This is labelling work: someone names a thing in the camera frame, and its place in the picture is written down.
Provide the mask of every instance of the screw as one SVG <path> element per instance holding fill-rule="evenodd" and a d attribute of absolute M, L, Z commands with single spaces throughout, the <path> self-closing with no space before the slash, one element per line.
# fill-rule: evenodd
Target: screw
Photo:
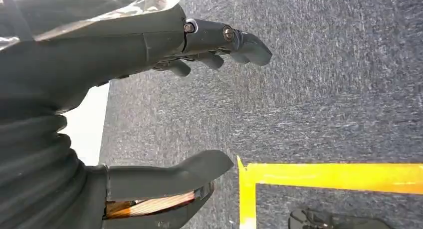
<path fill-rule="evenodd" d="M 196 28 L 194 27 L 194 25 L 192 23 L 184 24 L 184 32 L 185 33 L 192 33 L 194 31 L 196 31 Z"/>
<path fill-rule="evenodd" d="M 226 25 L 225 27 L 223 27 L 223 37 L 226 41 L 232 41 L 233 29 L 230 26 Z"/>

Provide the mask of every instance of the yellow tape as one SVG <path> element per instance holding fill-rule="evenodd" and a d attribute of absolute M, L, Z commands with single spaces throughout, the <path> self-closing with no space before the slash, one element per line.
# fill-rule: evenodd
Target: yellow tape
<path fill-rule="evenodd" d="M 237 157 L 240 229 L 256 228 L 255 184 L 423 195 L 423 164 L 248 164 Z"/>

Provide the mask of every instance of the copper wire coil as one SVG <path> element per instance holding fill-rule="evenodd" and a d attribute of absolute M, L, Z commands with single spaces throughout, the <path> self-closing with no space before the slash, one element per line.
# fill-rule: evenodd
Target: copper wire coil
<path fill-rule="evenodd" d="M 154 198 L 135 202 L 108 202 L 106 218 L 136 217 L 169 209 L 195 199 L 194 191 L 165 198 Z"/>

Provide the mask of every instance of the transparent plastic film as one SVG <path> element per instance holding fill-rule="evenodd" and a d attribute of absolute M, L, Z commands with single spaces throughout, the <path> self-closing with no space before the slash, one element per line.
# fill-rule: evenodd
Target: transparent plastic film
<path fill-rule="evenodd" d="M 21 41 L 53 39 L 101 20 L 168 10 L 179 1 L 0 0 L 0 50 Z"/>

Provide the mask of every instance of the white wall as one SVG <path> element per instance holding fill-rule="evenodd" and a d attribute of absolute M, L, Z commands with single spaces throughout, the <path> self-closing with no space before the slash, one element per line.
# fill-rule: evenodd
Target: white wall
<path fill-rule="evenodd" d="M 86 165 L 99 161 L 108 94 L 109 84 L 93 87 L 78 108 L 64 114 L 68 126 L 61 133 L 70 136 L 72 149 Z"/>

